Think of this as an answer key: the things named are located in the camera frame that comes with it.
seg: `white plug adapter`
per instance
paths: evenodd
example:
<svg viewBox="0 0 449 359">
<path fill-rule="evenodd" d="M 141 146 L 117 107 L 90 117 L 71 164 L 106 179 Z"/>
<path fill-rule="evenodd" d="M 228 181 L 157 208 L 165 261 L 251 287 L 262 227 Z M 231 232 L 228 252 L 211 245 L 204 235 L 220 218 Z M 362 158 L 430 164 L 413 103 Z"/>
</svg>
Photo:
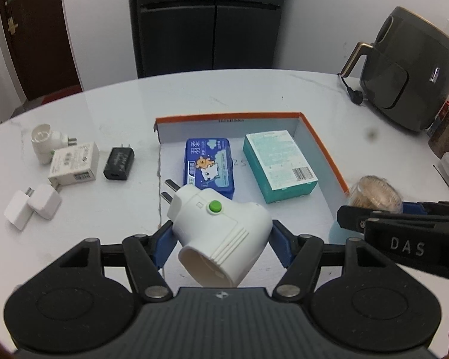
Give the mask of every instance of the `white plug adapter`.
<svg viewBox="0 0 449 359">
<path fill-rule="evenodd" d="M 31 132 L 31 144 L 39 162 L 43 165 L 50 163 L 55 150 L 77 144 L 76 138 L 53 131 L 49 124 L 37 125 Z"/>
<path fill-rule="evenodd" d="M 5 208 L 5 217 L 20 231 L 25 228 L 25 225 L 27 225 L 28 220 L 34 213 L 32 208 L 28 205 L 28 200 L 33 192 L 34 191 L 31 188 L 28 188 L 26 193 L 18 190 Z"/>
<path fill-rule="evenodd" d="M 30 208 L 47 220 L 55 216 L 61 203 L 62 197 L 51 185 L 46 184 L 39 185 L 28 199 Z"/>
</svg>

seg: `door handle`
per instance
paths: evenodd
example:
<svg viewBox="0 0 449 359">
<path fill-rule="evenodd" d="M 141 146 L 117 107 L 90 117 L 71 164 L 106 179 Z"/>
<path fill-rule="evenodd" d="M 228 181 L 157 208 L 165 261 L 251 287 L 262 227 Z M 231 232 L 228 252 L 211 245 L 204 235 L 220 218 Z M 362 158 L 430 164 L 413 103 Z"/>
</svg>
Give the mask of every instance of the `door handle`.
<svg viewBox="0 0 449 359">
<path fill-rule="evenodd" d="M 15 1 L 15 0 L 6 0 L 6 1 L 5 1 L 5 7 L 7 7 L 8 4 L 10 4 L 12 1 Z"/>
<path fill-rule="evenodd" d="M 18 24 L 15 24 L 13 22 L 13 16 L 7 19 L 7 23 L 8 23 L 8 32 L 10 32 L 10 35 L 14 35 L 16 32 L 15 29 L 18 27 Z"/>
</svg>

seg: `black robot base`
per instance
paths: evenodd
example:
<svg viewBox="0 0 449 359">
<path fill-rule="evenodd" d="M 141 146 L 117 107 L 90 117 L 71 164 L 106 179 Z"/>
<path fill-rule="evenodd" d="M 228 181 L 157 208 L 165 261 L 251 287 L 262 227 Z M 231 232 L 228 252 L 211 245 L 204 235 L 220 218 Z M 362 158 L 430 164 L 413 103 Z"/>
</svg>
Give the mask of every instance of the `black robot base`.
<svg viewBox="0 0 449 359">
<path fill-rule="evenodd" d="M 159 269 L 173 223 L 101 246 L 88 238 L 8 299 L 5 324 L 21 359 L 435 358 L 434 295 L 370 244 L 295 236 L 274 220 L 269 243 L 287 272 L 264 288 L 182 287 Z M 126 268 L 132 292 L 103 274 Z M 340 278 L 315 291 L 321 267 Z"/>
</svg>

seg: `black refrigerator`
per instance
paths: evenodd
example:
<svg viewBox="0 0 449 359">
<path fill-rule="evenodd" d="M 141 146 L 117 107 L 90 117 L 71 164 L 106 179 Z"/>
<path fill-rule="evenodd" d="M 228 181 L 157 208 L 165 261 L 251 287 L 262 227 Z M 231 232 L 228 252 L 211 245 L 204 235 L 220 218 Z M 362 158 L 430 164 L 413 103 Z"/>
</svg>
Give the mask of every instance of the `black refrigerator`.
<svg viewBox="0 0 449 359">
<path fill-rule="evenodd" d="M 271 68 L 284 0 L 130 0 L 139 77 Z"/>
</svg>

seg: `brown door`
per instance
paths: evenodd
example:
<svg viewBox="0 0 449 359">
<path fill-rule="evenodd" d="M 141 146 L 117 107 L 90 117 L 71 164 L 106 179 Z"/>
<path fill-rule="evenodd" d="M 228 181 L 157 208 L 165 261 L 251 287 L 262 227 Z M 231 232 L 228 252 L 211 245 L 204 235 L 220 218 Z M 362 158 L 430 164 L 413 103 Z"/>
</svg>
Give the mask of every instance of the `brown door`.
<svg viewBox="0 0 449 359">
<path fill-rule="evenodd" d="M 27 99 L 80 85 L 62 0 L 0 0 L 0 15 Z"/>
</svg>

